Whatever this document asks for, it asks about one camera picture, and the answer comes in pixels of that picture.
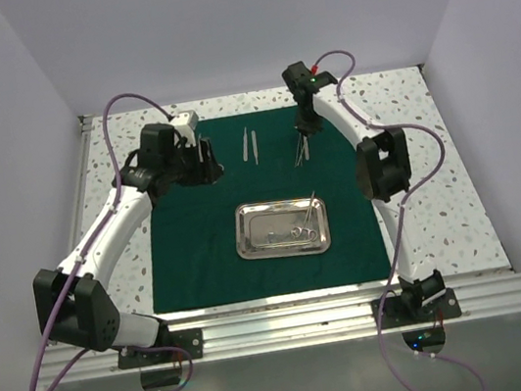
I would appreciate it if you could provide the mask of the steel scalpel handle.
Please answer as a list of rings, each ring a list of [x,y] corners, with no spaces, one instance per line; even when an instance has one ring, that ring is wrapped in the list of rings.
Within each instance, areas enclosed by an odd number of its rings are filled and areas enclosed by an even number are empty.
[[[248,143],[249,137],[248,137],[248,130],[247,130],[246,127],[244,127],[243,131],[244,132],[243,132],[243,136],[242,136],[243,137],[242,138],[242,144],[243,144],[243,146],[242,146],[242,150],[243,150],[242,157],[243,157],[243,162],[246,163],[249,160],[249,149],[248,149],[248,147],[249,147],[249,143]]]

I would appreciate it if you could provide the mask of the pointed steel tweezers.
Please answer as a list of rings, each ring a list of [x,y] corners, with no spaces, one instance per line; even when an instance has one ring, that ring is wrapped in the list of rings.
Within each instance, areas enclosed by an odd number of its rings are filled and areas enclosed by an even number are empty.
[[[304,158],[304,161],[307,161],[309,160],[310,156],[309,156],[309,145],[308,145],[308,139],[305,137],[303,138],[303,148],[302,148],[302,152],[303,152],[303,158]]]

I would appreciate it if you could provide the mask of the steel forceps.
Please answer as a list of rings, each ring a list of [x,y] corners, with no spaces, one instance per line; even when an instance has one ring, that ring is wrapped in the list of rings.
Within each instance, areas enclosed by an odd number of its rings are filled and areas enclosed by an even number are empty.
[[[302,148],[303,148],[303,138],[305,138],[302,134],[300,134],[300,136],[298,137],[298,143],[297,143],[297,149],[296,149],[296,157],[295,157],[295,167],[301,167],[302,164],[303,164],[303,161],[304,161],[304,158],[303,158],[303,152],[302,152]]]

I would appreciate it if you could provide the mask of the dark green surgical cloth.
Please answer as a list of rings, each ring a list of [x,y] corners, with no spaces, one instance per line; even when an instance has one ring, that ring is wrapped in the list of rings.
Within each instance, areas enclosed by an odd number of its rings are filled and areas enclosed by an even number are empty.
[[[154,310],[174,313],[385,279],[386,245],[372,204],[357,189],[355,150],[325,122],[295,167],[295,108],[204,120],[224,175],[215,185],[173,185],[151,217]],[[249,160],[242,136],[248,131]],[[259,164],[251,132],[258,137]],[[238,256],[236,209],[309,197],[326,206],[331,245],[321,255],[245,260]]]

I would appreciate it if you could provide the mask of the steel instrument tray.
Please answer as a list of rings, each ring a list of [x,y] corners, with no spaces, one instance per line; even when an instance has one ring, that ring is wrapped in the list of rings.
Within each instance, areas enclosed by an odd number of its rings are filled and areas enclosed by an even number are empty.
[[[310,197],[242,204],[235,212],[235,238],[238,256],[245,260],[291,258],[321,255],[331,245],[326,206],[314,197],[311,222],[317,232],[311,242],[290,234],[304,222]]]

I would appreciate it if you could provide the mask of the steel needle holder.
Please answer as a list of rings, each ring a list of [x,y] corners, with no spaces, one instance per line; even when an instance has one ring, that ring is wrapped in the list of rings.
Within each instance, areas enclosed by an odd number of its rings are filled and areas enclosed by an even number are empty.
[[[292,234],[293,238],[301,239],[303,235],[307,237],[307,240],[313,242],[317,237],[317,231],[311,228],[311,215],[313,209],[315,192],[312,191],[310,194],[310,198],[308,200],[308,208],[306,210],[304,222],[301,225],[294,226],[291,230],[290,234]]]

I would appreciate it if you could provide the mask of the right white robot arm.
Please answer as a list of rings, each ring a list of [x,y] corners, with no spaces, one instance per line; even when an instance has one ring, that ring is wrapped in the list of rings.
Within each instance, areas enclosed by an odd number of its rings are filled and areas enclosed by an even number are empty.
[[[420,186],[412,182],[405,131],[406,124],[383,124],[353,103],[336,95],[332,103],[323,97],[327,86],[340,80],[318,65],[299,61],[284,70],[283,78],[297,104],[294,128],[300,134],[296,164],[308,158],[308,140],[330,122],[355,148],[355,178],[359,191],[379,212],[393,245],[390,280],[400,291],[388,293],[376,304],[375,321],[381,329],[427,321],[437,323],[458,317],[452,290],[421,247],[417,223],[406,210],[410,193]]]

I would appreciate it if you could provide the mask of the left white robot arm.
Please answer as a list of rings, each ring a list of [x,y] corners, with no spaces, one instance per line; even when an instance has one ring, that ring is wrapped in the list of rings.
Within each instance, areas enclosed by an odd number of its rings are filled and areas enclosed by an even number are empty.
[[[211,142],[195,132],[198,121],[185,111],[168,124],[146,124],[88,232],[56,269],[36,275],[38,322],[48,340],[96,352],[136,346],[157,364],[170,357],[172,338],[161,321],[120,312],[107,289],[130,238],[173,184],[210,185],[222,177]]]

